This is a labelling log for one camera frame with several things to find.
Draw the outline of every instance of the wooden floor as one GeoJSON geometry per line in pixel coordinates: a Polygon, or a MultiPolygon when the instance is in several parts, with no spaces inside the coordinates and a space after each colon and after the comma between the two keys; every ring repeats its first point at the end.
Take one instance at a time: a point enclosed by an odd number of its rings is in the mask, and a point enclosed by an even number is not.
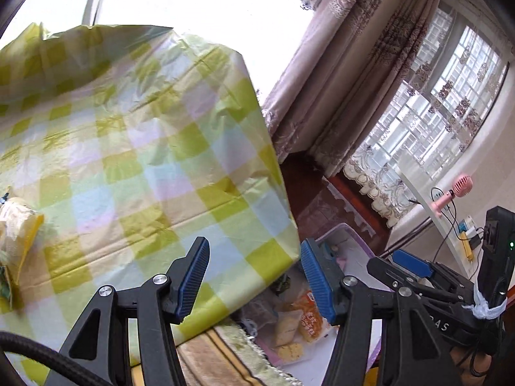
{"type": "Polygon", "coordinates": [[[324,179],[304,153],[289,155],[281,171],[301,240],[318,238],[338,223],[347,223],[375,254],[385,249],[386,220],[372,209],[368,197],[359,194],[357,183],[342,175],[324,179]]]}

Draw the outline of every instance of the yellow and white package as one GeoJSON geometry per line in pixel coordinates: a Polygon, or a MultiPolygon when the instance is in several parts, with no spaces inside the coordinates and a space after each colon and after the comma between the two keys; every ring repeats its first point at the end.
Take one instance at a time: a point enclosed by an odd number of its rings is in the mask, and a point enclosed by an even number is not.
{"type": "Polygon", "coordinates": [[[19,197],[10,198],[0,208],[0,264],[7,267],[11,282],[16,285],[43,220],[41,213],[19,197]]]}

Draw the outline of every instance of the ribbed blue pad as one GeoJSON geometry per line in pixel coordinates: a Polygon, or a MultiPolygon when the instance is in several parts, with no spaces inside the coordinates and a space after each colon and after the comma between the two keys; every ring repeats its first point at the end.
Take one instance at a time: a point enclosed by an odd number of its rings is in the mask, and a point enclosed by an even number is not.
{"type": "Polygon", "coordinates": [[[179,297],[176,314],[179,318],[187,317],[195,304],[200,283],[204,278],[205,270],[209,263],[209,242],[204,241],[199,248],[192,264],[188,269],[184,280],[179,286],[179,297]]]}
{"type": "Polygon", "coordinates": [[[333,295],[329,283],[325,279],[320,264],[318,263],[311,247],[307,241],[300,244],[300,262],[310,284],[315,302],[320,314],[330,324],[336,320],[336,312],[333,306],[333,295]]]}
{"type": "Polygon", "coordinates": [[[395,264],[404,267],[419,277],[431,277],[433,275],[433,271],[429,264],[406,251],[397,250],[391,257],[395,264]]]}

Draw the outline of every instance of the braided black cable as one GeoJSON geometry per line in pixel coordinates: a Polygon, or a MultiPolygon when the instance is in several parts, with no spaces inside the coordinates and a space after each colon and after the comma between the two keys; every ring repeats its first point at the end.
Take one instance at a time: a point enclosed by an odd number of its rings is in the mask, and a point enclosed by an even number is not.
{"type": "Polygon", "coordinates": [[[37,361],[78,386],[113,386],[68,357],[24,336],[0,331],[0,348],[37,361]]]}

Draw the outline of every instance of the green and white tablecloth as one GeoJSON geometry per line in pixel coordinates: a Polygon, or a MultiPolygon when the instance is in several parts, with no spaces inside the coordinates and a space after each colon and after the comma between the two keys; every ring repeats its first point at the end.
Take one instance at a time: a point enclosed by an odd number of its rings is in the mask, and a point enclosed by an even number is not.
{"type": "MultiPolygon", "coordinates": [[[[139,286],[197,236],[211,260],[180,343],[299,254],[240,54],[155,26],[29,26],[0,51],[0,190],[43,212],[0,329],[59,349],[95,291],[139,286]]],[[[131,325],[131,355],[138,361],[131,325]]],[[[42,383],[47,370],[12,356],[42,383]]]]}

